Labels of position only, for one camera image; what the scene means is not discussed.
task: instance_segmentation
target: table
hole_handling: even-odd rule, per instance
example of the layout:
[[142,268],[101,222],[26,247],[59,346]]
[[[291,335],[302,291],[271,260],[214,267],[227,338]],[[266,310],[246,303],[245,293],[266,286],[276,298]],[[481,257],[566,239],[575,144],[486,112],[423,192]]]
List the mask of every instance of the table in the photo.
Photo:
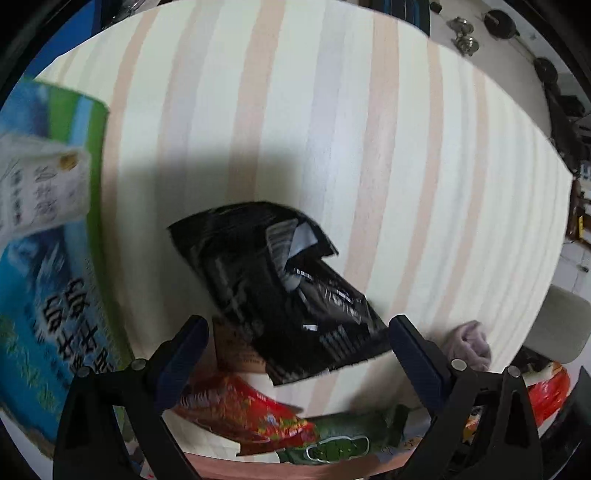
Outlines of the table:
[[[496,83],[412,25],[333,0],[184,0],[56,59],[42,79],[107,103],[102,215],[116,301],[137,356],[203,287],[166,227],[244,200],[297,207],[340,251],[330,265],[385,321],[442,340],[478,319],[506,367],[550,285],[571,175]],[[211,345],[200,368],[215,367]],[[391,404],[393,354],[257,389],[308,416]],[[166,414],[185,452],[236,444]],[[244,461],[276,461],[274,455]]]

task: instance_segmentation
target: silver rivet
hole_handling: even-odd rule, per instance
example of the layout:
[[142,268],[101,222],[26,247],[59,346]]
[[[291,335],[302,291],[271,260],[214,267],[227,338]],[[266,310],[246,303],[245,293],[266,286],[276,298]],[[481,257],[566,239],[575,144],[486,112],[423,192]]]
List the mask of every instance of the silver rivet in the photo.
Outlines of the silver rivet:
[[137,358],[136,360],[131,362],[131,369],[135,370],[136,372],[143,370],[145,366],[146,360],[144,360],[143,358]]
[[90,368],[88,368],[88,367],[80,367],[78,369],[78,371],[76,372],[76,375],[78,375],[78,377],[80,377],[80,378],[88,377],[89,374],[90,374]]
[[459,372],[463,372],[466,368],[468,368],[466,362],[461,358],[454,358],[452,360],[452,367],[454,370],[457,370]]
[[521,376],[521,372],[519,371],[519,369],[515,366],[515,365],[510,365],[507,368],[507,372],[509,372],[509,375],[515,378],[519,378]]

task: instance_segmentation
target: black food pouch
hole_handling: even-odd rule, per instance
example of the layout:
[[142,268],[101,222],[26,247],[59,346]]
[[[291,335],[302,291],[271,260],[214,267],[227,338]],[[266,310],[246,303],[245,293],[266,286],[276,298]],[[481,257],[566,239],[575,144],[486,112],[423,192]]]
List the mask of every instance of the black food pouch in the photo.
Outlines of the black food pouch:
[[315,221],[268,202],[207,210],[169,227],[223,315],[267,363],[274,385],[390,350],[387,328],[338,273]]

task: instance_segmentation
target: green snack bag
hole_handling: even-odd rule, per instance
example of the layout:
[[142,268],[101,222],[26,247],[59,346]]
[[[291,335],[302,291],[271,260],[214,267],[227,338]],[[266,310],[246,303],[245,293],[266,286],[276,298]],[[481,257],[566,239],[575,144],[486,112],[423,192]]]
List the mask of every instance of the green snack bag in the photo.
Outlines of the green snack bag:
[[408,407],[397,405],[384,411],[308,418],[316,426],[320,440],[304,447],[278,450],[279,461],[322,465],[395,449],[402,438],[408,412]]

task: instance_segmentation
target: silver metal object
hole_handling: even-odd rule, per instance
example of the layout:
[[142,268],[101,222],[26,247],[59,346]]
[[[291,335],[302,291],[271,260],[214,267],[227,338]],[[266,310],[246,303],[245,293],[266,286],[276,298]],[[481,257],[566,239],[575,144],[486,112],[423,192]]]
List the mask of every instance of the silver metal object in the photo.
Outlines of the silver metal object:
[[462,55],[468,55],[469,57],[472,57],[472,55],[474,55],[480,48],[478,40],[468,36],[458,36],[453,41],[453,44],[462,53]]
[[145,366],[146,360],[143,358],[137,358],[133,362],[131,362],[131,369],[135,370],[136,372],[143,370]]
[[90,374],[90,368],[88,367],[80,367],[76,372],[76,375],[80,378],[88,377]]
[[515,377],[515,378],[519,378],[521,376],[521,372],[519,371],[519,369],[515,365],[510,365],[507,368],[507,372],[509,373],[510,376]]
[[468,368],[468,365],[466,365],[466,362],[461,358],[454,358],[452,360],[452,368],[459,372],[463,372],[466,368]]
[[458,35],[470,35],[474,32],[474,25],[462,17],[456,17],[447,22],[447,26]]

